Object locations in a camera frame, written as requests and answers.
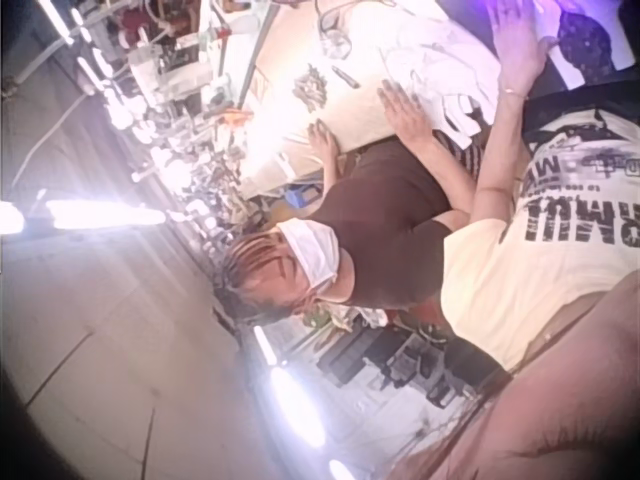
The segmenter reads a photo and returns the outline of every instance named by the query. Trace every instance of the worker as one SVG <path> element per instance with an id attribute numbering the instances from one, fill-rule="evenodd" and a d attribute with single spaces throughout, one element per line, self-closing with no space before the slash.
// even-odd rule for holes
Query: worker
<path id="1" fill-rule="evenodd" d="M 386 81 L 379 95 L 399 140 L 370 146 L 339 179 L 335 137 L 322 122 L 309 127 L 324 165 L 322 204 L 228 251 L 216 296 L 229 315 L 275 321 L 316 300 L 407 308 L 440 289 L 443 241 L 466 225 L 474 180 L 417 98 Z M 478 157 L 473 148 L 464 160 Z"/>
<path id="2" fill-rule="evenodd" d="M 640 127 L 560 115 L 535 134 L 513 211 L 523 106 L 555 42 L 536 38 L 533 0 L 490 0 L 489 16 L 496 120 L 470 223 L 445 239 L 441 303 L 511 375 L 392 478 L 604 478 L 640 426 Z"/>

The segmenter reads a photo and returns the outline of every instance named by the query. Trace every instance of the cable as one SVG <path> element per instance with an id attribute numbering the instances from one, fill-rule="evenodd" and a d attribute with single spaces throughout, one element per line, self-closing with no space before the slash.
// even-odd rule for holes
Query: cable
<path id="1" fill-rule="evenodd" d="M 44 142 L 46 142 L 49 139 L 49 137 L 51 137 L 51 135 L 53 135 L 53 133 L 60 127 L 60 125 L 64 123 L 67 117 L 71 115 L 71 112 L 73 112 L 78 107 L 78 105 L 80 105 L 80 103 L 82 103 L 82 101 L 87 97 L 88 95 L 86 93 L 83 93 L 82 95 L 80 95 L 80 97 L 78 97 L 76 101 L 71 104 L 71 106 L 67 109 L 67 111 L 64 112 L 64 114 L 55 123 L 55 125 L 51 127 L 49 131 L 45 133 L 40 140 L 38 140 L 38 143 L 36 143 L 31 148 L 31 150 L 29 150 L 29 153 L 27 153 L 27 156 L 23 160 L 22 165 L 20 165 L 20 168 L 18 169 L 18 173 L 16 173 L 15 177 L 13 177 L 13 181 L 11 182 L 11 186 L 9 187 L 10 190 L 13 190 L 16 184 L 20 181 L 20 177 L 22 177 L 22 174 L 24 173 L 25 169 L 29 165 L 29 162 L 33 158 L 33 154 L 38 150 L 38 148 L 42 146 Z"/>

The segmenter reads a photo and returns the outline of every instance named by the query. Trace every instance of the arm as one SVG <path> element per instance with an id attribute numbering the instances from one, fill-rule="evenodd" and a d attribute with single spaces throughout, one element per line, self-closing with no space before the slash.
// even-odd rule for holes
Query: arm
<path id="1" fill-rule="evenodd" d="M 418 98 L 410 99 L 400 86 L 394 87 L 386 80 L 382 86 L 378 95 L 387 120 L 398 137 L 440 184 L 451 208 L 468 215 L 475 190 L 473 179 L 433 137 L 431 123 Z"/>
<path id="2" fill-rule="evenodd" d="M 340 168 L 338 167 L 340 149 L 338 148 L 336 137 L 321 120 L 309 125 L 308 133 L 309 144 L 322 162 L 324 182 L 323 196 L 326 197 L 331 187 L 340 180 Z"/>
<path id="3" fill-rule="evenodd" d="M 542 73 L 555 39 L 538 41 L 533 0 L 492 0 L 488 4 L 493 41 L 500 59 L 496 119 L 485 150 L 471 222 L 509 221 L 522 161 L 522 113 L 533 82 Z"/>

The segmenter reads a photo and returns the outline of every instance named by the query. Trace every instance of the hand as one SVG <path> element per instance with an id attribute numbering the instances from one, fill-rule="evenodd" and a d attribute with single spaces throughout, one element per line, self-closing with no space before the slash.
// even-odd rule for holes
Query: hand
<path id="1" fill-rule="evenodd" d="M 322 120 L 312 123 L 308 128 L 311 148 L 320 157 L 323 165 L 335 162 L 340 155 L 340 148 L 336 137 L 329 131 Z"/>
<path id="2" fill-rule="evenodd" d="M 387 121 L 405 147 L 415 154 L 433 140 L 431 122 L 417 96 L 410 99 L 400 85 L 394 87 L 387 80 L 382 82 L 382 87 L 378 89 L 378 96 Z"/>
<path id="3" fill-rule="evenodd" d="M 533 0 L 487 0 L 498 52 L 500 88 L 525 98 L 544 69 L 547 53 L 557 45 L 553 37 L 538 41 Z"/>

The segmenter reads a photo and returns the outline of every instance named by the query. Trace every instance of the cream t-shirt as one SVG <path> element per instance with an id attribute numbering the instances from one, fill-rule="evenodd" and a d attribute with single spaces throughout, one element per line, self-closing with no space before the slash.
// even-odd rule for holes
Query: cream t-shirt
<path id="1" fill-rule="evenodd" d="M 511 223 L 445 240 L 444 315 L 507 370 L 560 308 L 640 268 L 640 128 L 589 110 L 542 132 Z"/>

